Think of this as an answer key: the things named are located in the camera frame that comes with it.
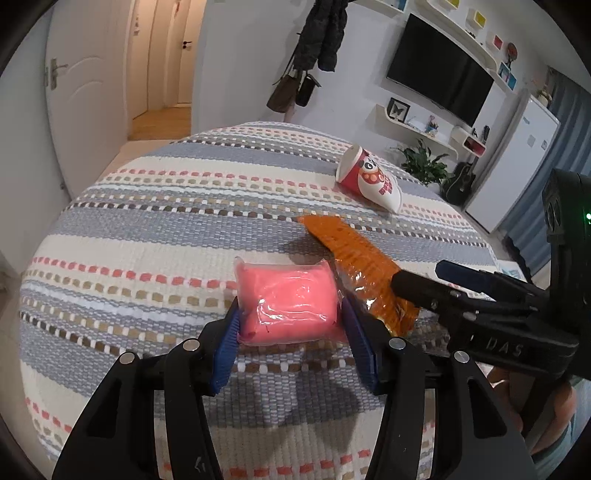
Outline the person right hand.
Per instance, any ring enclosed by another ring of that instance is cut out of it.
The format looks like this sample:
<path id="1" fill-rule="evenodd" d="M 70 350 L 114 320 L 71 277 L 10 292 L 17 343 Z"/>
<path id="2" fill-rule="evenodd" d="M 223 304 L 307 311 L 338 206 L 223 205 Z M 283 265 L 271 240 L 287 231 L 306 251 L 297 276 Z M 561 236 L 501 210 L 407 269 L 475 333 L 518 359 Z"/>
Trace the person right hand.
<path id="1" fill-rule="evenodd" d="M 534 377 L 510 372 L 494 367 L 487 375 L 503 404 L 509 411 L 520 433 L 524 428 L 524 416 L 527 413 L 525 402 L 533 392 Z M 537 454 L 551 447 L 563 434 L 576 411 L 577 395 L 569 382 L 562 384 L 550 395 L 550 403 L 544 406 L 542 419 L 536 422 L 544 430 L 536 427 L 526 435 L 526 446 L 531 454 Z"/>

